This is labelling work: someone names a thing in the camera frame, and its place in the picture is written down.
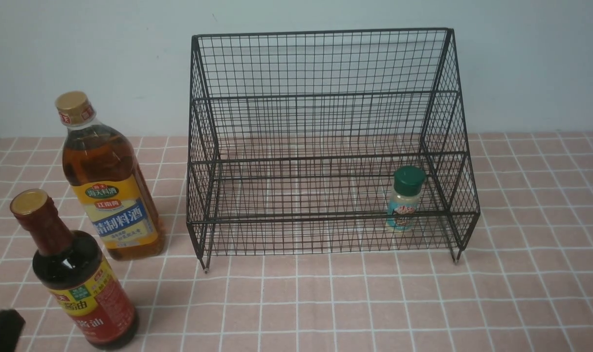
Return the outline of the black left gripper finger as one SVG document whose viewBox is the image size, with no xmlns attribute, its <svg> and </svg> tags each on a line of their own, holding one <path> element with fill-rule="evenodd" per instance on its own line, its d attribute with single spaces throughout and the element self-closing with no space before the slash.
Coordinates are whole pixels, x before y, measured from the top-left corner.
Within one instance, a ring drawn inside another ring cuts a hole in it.
<svg viewBox="0 0 593 352">
<path fill-rule="evenodd" d="M 0 310 L 0 352 L 14 352 L 21 338 L 25 320 L 17 310 Z"/>
</svg>

